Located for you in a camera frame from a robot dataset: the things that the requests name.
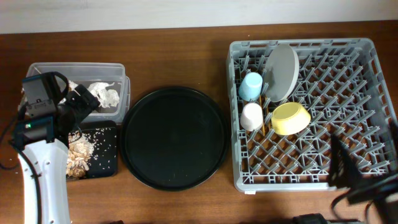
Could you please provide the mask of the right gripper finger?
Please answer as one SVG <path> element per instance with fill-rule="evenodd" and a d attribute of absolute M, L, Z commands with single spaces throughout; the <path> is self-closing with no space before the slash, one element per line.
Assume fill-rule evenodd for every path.
<path fill-rule="evenodd" d="M 397 123 L 396 123 L 395 121 L 392 121 L 392 122 L 389 124 L 389 129 L 390 129 L 390 132 L 391 132 L 391 136 L 392 136 L 392 139 L 393 139 L 393 143 L 394 143 L 395 146 L 397 146 L 397 145 L 398 145 L 398 128 L 397 128 Z"/>
<path fill-rule="evenodd" d="M 350 158 L 348 150 L 339 138 L 331 135 L 331 160 L 327 182 L 330 187 L 356 188 L 363 176 Z"/>

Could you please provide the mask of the white napkin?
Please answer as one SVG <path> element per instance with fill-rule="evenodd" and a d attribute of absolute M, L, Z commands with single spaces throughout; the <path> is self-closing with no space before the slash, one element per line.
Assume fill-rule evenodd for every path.
<path fill-rule="evenodd" d="M 93 82 L 87 86 L 87 90 L 100 102 L 100 108 L 115 108 L 119 104 L 120 96 L 113 89 L 115 82 Z"/>

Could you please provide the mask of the yellow bowl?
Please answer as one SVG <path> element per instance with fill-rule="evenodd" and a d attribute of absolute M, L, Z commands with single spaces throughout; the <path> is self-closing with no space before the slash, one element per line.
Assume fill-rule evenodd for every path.
<path fill-rule="evenodd" d="M 282 136 L 299 133 L 310 124 L 310 121 L 310 113 L 302 104 L 296 102 L 278 106 L 271 117 L 272 128 L 276 134 Z"/>

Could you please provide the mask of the pink plastic cup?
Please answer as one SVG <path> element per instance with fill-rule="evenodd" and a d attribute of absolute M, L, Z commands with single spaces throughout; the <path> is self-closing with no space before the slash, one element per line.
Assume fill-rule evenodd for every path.
<path fill-rule="evenodd" d="M 255 131 L 262 127 L 262 108 L 257 103 L 248 103 L 243 107 L 240 125 L 246 131 Z"/>

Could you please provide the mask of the wooden chopstick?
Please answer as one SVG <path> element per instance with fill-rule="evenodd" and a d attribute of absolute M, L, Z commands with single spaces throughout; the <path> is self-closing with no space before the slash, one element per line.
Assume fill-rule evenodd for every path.
<path fill-rule="evenodd" d="M 269 112 L 269 108 L 268 108 L 269 100 L 266 96 L 264 96 L 264 102 L 265 102 L 266 118 L 267 118 L 268 116 L 270 116 L 270 112 Z M 269 119 L 267 118 L 267 127 L 269 130 L 271 130 L 271 117 Z"/>
<path fill-rule="evenodd" d="M 262 134 L 263 134 L 263 136 L 265 137 L 265 124 L 264 124 L 264 110 L 263 110 L 263 107 L 262 107 L 262 96 L 261 95 L 259 95 L 259 106 L 261 107 L 261 113 L 262 113 L 262 116 L 261 116 L 261 118 L 262 118 L 262 126 L 261 126 L 261 131 L 262 131 Z"/>

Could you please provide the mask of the pale green plate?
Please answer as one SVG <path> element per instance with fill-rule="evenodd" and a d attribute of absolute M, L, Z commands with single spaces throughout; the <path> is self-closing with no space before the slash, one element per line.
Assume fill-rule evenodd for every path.
<path fill-rule="evenodd" d="M 287 44 L 278 45 L 267 59 L 264 83 L 265 96 L 272 102 L 286 99 L 294 90 L 299 75 L 299 58 Z"/>

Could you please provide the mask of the blue plastic cup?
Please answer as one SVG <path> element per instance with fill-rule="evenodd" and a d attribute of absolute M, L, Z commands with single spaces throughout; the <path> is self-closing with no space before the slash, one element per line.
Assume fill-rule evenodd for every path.
<path fill-rule="evenodd" d="M 255 101 L 261 94 L 262 84 L 263 80 L 260 74 L 249 72 L 245 75 L 238 94 L 244 101 Z"/>

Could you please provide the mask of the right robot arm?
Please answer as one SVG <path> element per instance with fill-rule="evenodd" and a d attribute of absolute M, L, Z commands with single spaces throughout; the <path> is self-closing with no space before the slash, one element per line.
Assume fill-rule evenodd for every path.
<path fill-rule="evenodd" d="M 344 199 L 351 205 L 367 203 L 364 209 L 365 223 L 369 222 L 369 209 L 372 205 L 383 223 L 397 223 L 397 171 L 379 177 L 363 177 L 335 134 L 331 135 L 331 164 L 327 181 L 332 187 L 348 190 L 330 204 L 335 216 L 332 223 L 360 222 L 344 219 L 336 212 L 335 207 Z"/>

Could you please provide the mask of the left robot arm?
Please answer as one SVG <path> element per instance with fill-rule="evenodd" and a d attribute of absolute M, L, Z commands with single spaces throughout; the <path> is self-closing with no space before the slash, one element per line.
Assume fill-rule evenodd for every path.
<path fill-rule="evenodd" d="M 66 169 L 68 135 L 100 103 L 86 87 L 77 85 L 65 101 L 38 117 L 25 117 L 19 108 L 9 144 L 18 153 L 24 184 L 25 223 L 69 223 Z"/>

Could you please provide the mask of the clear plastic waste bin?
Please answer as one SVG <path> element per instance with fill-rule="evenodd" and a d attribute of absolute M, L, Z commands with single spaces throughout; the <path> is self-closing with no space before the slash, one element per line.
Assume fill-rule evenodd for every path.
<path fill-rule="evenodd" d="M 130 104 L 130 79 L 126 76 L 124 65 L 120 63 L 91 62 L 37 62 L 33 63 L 27 76 L 31 77 L 46 72 L 59 72 L 73 83 L 82 84 L 88 88 L 92 83 L 108 83 L 107 90 L 115 90 L 119 95 L 116 106 L 103 108 L 92 112 L 83 121 L 85 123 L 111 120 L 122 123 Z"/>

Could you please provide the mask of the grey dishwasher rack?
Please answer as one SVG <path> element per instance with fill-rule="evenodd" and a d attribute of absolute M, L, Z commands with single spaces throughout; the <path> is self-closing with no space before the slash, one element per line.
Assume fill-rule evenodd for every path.
<path fill-rule="evenodd" d="M 267 125 L 249 132 L 240 123 L 244 100 L 238 89 L 249 72 L 266 74 L 266 61 L 280 40 L 235 41 L 226 59 L 231 111 L 235 188 L 245 194 L 328 190 L 330 135 L 349 149 L 366 177 L 397 170 L 397 149 L 389 130 L 396 114 L 376 48 L 370 39 L 288 40 L 298 55 L 297 84 L 287 98 L 311 115 L 291 136 Z"/>

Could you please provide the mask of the round black serving tray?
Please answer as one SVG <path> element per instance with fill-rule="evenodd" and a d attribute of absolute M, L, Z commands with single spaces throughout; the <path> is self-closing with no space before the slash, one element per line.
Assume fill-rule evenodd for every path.
<path fill-rule="evenodd" d="M 182 191 L 207 181 L 229 148 L 220 106 L 193 88 L 173 86 L 143 96 L 124 117 L 121 157 L 146 186 Z"/>

